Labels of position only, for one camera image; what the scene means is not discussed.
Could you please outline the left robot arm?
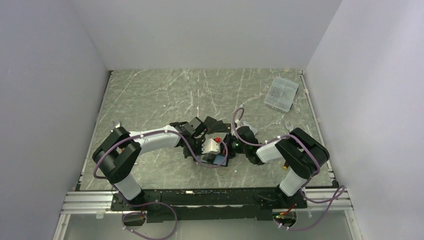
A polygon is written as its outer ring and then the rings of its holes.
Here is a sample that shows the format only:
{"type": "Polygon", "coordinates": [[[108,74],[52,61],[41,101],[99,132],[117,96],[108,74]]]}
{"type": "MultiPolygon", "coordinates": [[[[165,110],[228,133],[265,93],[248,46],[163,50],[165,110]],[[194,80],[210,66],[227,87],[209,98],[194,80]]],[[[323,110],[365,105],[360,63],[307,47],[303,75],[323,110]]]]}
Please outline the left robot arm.
{"type": "Polygon", "coordinates": [[[131,210],[137,210],[144,203],[144,191],[132,175],[137,158],[155,150],[174,147],[182,147],[186,157],[191,153],[198,154],[207,129],[198,117],[190,122],[172,122],[147,131],[115,127],[92,154],[95,162],[93,176],[108,180],[123,194],[124,204],[131,210]]]}

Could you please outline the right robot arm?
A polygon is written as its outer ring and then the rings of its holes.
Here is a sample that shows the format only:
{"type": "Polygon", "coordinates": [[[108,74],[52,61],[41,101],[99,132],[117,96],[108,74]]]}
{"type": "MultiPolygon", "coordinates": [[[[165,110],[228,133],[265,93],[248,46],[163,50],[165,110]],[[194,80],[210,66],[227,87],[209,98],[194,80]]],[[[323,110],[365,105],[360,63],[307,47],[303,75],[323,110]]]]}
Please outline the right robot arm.
{"type": "Polygon", "coordinates": [[[284,160],[289,168],[287,176],[276,187],[276,203],[287,208],[295,201],[295,194],[308,181],[319,174],[330,159],[328,150],[301,128],[294,128],[288,135],[278,136],[266,143],[259,143],[248,126],[236,129],[224,138],[228,156],[243,154],[254,165],[264,165],[274,160],[284,160]]]}

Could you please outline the black card stack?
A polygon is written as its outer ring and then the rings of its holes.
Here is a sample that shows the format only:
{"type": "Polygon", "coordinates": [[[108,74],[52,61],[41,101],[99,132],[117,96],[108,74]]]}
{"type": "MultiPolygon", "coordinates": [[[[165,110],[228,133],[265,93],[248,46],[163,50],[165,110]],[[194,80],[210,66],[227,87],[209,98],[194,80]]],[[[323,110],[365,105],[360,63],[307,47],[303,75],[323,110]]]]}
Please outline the black card stack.
{"type": "Polygon", "coordinates": [[[224,123],[222,120],[216,120],[210,116],[207,116],[203,123],[206,126],[206,134],[214,134],[214,133],[230,133],[231,132],[231,124],[224,123]]]}

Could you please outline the black leather card holder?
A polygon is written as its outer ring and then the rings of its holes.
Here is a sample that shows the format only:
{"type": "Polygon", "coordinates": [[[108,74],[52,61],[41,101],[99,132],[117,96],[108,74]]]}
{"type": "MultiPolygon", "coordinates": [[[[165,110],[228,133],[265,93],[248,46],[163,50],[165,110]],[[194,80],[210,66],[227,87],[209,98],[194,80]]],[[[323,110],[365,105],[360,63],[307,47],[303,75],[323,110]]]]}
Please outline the black leather card holder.
{"type": "Polygon", "coordinates": [[[197,158],[200,160],[200,162],[208,165],[227,167],[229,164],[229,160],[222,154],[207,153],[198,155],[197,158]]]}

